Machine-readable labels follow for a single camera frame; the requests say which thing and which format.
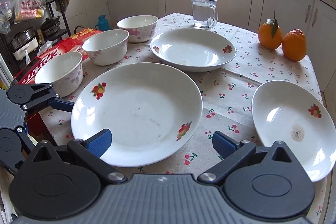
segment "white bowl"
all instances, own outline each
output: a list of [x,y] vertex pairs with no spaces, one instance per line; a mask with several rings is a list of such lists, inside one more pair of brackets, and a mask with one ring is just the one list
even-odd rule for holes
[[134,16],[120,20],[117,26],[129,32],[128,41],[141,43],[153,37],[157,22],[156,16]]
[[95,34],[82,46],[90,60],[99,66],[107,66],[121,60],[127,52],[128,32],[109,30]]
[[236,56],[225,37],[199,28],[183,28],[158,34],[150,43],[152,52],[166,64],[184,71],[210,71]]
[[71,128],[83,140],[109,129],[112,145],[101,159],[134,167],[175,153],[192,137],[201,115],[201,93],[188,75],[163,64],[135,63],[109,70],[85,87]]
[[82,54],[67,52],[46,63],[36,74],[36,84],[52,83],[60,97],[78,89],[83,80]]
[[336,129],[325,107],[307,90],[286,81],[266,82],[253,95],[252,116],[263,145],[284,141],[313,182],[332,170]]

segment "tablecloth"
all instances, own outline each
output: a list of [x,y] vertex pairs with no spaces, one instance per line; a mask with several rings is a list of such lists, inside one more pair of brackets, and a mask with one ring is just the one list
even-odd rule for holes
[[[159,19],[156,33],[192,27],[192,16],[175,13]],[[233,61],[221,69],[202,73],[188,72],[199,87],[203,99],[202,119],[195,134],[184,147],[163,161],[137,168],[119,168],[128,177],[132,173],[193,173],[197,177],[222,160],[212,147],[212,134],[217,130],[237,141],[250,140],[260,144],[253,124],[251,101],[256,88],[266,81],[285,80],[298,84],[322,102],[308,56],[300,62],[292,62],[283,57],[281,48],[275,51],[265,49],[258,42],[257,34],[235,26],[217,23],[209,31],[231,41],[237,54]],[[87,59],[83,61],[82,84],[66,99],[75,101],[84,87],[105,71],[136,62],[162,61],[152,53],[148,42],[129,43],[126,56],[110,66],[100,67]],[[64,145],[73,139],[70,113],[47,108],[40,115],[58,145]],[[308,219],[317,224],[323,206],[326,179],[314,185],[316,195]]]

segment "water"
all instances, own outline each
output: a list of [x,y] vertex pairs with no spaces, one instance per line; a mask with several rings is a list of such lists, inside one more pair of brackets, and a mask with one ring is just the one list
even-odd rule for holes
[[209,28],[211,26],[211,17],[213,11],[209,3],[193,2],[194,25],[200,28]]

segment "red package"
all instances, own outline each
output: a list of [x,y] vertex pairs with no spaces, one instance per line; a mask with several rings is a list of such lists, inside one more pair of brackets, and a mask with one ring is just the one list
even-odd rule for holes
[[27,66],[21,70],[16,76],[18,84],[34,84],[35,75],[37,72],[55,56],[61,55],[66,52],[81,52],[83,55],[83,60],[88,58],[86,52],[82,49],[83,43],[88,40],[91,36],[100,33],[102,31],[95,29],[84,29],[78,33],[75,33],[73,36],[63,39],[56,46],[47,50],[45,53],[41,54],[39,57],[36,57],[38,61],[33,60],[33,64],[30,68]]

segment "floral bowl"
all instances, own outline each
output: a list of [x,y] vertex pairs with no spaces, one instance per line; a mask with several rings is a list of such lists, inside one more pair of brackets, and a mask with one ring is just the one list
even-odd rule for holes
[[107,66],[121,60],[127,52],[128,32],[109,30],[95,34],[82,46],[90,60],[98,66]]
[[67,52],[46,63],[36,74],[36,84],[51,83],[60,97],[78,89],[83,80],[82,54]]
[[153,37],[157,21],[156,16],[134,16],[120,20],[117,26],[129,32],[128,41],[141,43]]

